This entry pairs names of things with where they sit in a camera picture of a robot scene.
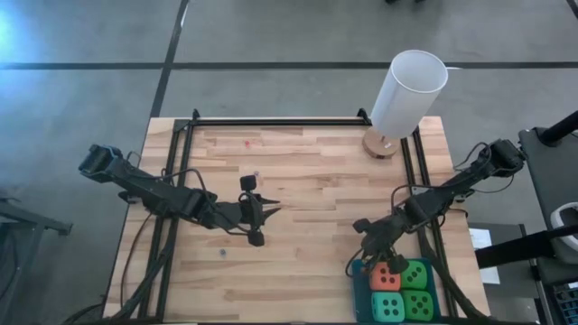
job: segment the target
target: green foam cube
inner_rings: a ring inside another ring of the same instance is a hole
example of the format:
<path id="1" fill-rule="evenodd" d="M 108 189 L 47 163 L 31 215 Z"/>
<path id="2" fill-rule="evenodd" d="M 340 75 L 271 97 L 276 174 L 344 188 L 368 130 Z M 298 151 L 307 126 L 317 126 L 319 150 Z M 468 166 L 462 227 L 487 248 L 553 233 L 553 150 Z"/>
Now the green foam cube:
<path id="1" fill-rule="evenodd" d="M 402 289 L 423 290 L 427 285 L 427 270 L 420 261 L 407 261 L 409 266 L 401 273 Z"/>
<path id="2" fill-rule="evenodd" d="M 434 317 L 434 301 L 429 292 L 402 290 L 407 320 L 430 321 Z"/>

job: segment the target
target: wooden table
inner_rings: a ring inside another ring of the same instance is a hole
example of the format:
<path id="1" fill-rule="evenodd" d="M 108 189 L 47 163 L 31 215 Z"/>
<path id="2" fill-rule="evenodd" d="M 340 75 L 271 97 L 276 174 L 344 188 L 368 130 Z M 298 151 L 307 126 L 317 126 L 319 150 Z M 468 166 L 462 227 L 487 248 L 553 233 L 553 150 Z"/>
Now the wooden table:
<path id="1" fill-rule="evenodd" d="M 173 120 L 151 120 L 140 162 L 145 171 L 159 174 L 165 166 Z M 426 117 L 420 127 L 431 181 L 439 184 L 453 173 L 441 118 Z M 351 280 L 344 267 L 359 249 L 362 235 L 351 224 L 358 218 L 384 217 L 389 213 L 391 190 L 406 183 L 401 151 L 390 160 L 376 160 L 363 151 L 361 138 L 366 128 L 195 127 L 189 166 L 201 171 L 208 189 L 217 193 L 219 200 L 236 201 L 239 177 L 258 172 L 256 191 L 281 200 L 283 209 L 262 228 L 266 235 L 263 247 L 252 247 L 245 237 L 231 237 L 219 229 L 180 222 L 164 321 L 354 321 Z M 411 151 L 417 172 L 413 146 Z M 186 185 L 198 187 L 199 183 L 190 175 Z M 400 191 L 396 199 L 406 195 Z M 119 309 L 120 278 L 128 249 L 147 215 L 141 205 L 128 211 L 105 316 Z M 152 233 L 153 218 L 136 246 L 127 273 L 126 297 L 144 276 Z M 477 308 L 488 314 L 465 217 L 449 213 L 442 233 L 452 276 Z M 418 257 L 416 236 L 404 235 L 396 243 L 396 251 Z M 445 313 L 439 279 L 436 284 Z M 151 314 L 156 290 L 154 287 Z"/>

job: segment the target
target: blue tray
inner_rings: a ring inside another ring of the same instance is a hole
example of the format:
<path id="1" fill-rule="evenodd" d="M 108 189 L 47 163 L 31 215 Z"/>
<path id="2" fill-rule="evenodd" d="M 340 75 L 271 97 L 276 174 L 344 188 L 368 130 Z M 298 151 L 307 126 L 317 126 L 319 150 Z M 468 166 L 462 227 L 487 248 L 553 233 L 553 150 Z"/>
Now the blue tray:
<path id="1" fill-rule="evenodd" d="M 404 320 L 404 324 L 437 322 L 442 314 L 440 313 L 440 303 L 437 299 L 437 292 L 435 290 L 434 271 L 432 270 L 432 264 L 425 258 L 411 258 L 408 260 L 419 261 L 425 265 L 425 269 L 427 270 L 427 286 L 425 289 L 432 295 L 433 318 L 430 321 Z M 353 310 L 355 311 L 355 319 L 360 323 L 375 323 L 376 321 L 373 319 L 373 312 L 371 310 L 371 294 L 373 291 L 369 287 L 369 276 L 361 272 L 362 267 L 363 262 L 361 262 L 361 260 L 355 260 L 351 264 L 351 271 L 353 273 Z"/>

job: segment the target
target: concrete floor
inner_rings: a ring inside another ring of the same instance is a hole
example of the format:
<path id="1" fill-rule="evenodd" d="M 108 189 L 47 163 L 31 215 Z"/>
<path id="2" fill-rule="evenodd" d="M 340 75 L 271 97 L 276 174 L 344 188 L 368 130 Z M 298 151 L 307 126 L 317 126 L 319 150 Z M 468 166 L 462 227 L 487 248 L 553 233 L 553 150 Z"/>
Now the concrete floor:
<path id="1" fill-rule="evenodd" d="M 164 62 L 180 3 L 3 0 L 0 62 Z M 385 62 L 411 48 L 448 62 L 572 61 L 576 31 L 564 0 L 191 0 L 175 61 Z M 386 73 L 174 70 L 160 116 L 193 108 L 204 116 L 351 116 L 372 108 Z M 60 323 L 106 293 L 126 205 L 116 186 L 77 167 L 93 143 L 140 151 L 160 76 L 0 70 L 0 187 L 30 210 L 74 223 L 69 237 L 46 233 L 14 324 Z M 577 79 L 572 69 L 451 70 L 429 114 L 443 117 L 457 162 L 478 141 L 516 140 L 518 130 L 574 111 Z M 544 228 L 527 172 L 467 208 L 473 221 Z M 496 302 L 490 297 L 492 313 L 511 316 L 507 302 Z"/>

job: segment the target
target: orange foam cube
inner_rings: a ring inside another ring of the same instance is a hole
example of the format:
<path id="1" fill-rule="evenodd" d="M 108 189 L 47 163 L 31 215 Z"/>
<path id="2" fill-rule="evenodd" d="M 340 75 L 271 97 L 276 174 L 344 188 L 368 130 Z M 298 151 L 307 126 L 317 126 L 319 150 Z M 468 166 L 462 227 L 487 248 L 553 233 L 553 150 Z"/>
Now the orange foam cube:
<path id="1" fill-rule="evenodd" d="M 373 291 L 396 292 L 401 288 L 401 276 L 390 274 L 387 263 L 379 262 L 369 275 L 369 286 Z"/>

